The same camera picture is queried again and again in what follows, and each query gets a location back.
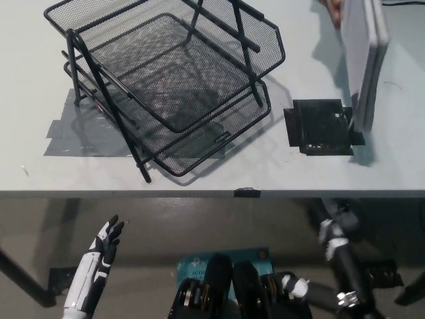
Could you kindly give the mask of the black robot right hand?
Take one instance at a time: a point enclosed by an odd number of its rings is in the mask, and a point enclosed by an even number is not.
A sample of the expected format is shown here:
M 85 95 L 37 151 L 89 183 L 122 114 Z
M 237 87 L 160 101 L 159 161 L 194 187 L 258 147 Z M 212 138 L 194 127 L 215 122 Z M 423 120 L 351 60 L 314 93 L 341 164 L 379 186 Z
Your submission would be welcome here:
M 325 258 L 331 265 L 338 283 L 347 283 L 348 289 L 344 288 L 337 292 L 311 280 L 285 274 L 279 280 L 282 291 L 328 311 L 368 308 L 373 303 L 373 298 L 370 297 L 366 280 L 361 274 L 342 228 L 334 220 L 325 219 L 319 226 L 319 242 L 325 246 Z

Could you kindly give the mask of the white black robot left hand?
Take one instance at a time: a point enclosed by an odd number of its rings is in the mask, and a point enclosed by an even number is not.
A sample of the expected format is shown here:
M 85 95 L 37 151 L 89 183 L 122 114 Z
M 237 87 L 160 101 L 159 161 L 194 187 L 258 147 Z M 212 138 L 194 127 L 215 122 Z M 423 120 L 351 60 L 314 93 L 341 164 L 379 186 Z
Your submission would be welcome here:
M 64 303 L 64 319 L 92 318 L 106 286 L 125 223 L 114 215 L 82 256 Z

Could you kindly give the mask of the person's hand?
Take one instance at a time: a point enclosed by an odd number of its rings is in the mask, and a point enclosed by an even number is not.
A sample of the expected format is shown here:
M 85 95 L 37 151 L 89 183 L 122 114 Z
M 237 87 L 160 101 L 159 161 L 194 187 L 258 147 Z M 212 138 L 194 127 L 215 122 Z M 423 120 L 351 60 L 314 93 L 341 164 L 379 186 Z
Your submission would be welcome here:
M 319 0 L 328 11 L 333 26 L 339 30 L 343 19 L 344 0 Z

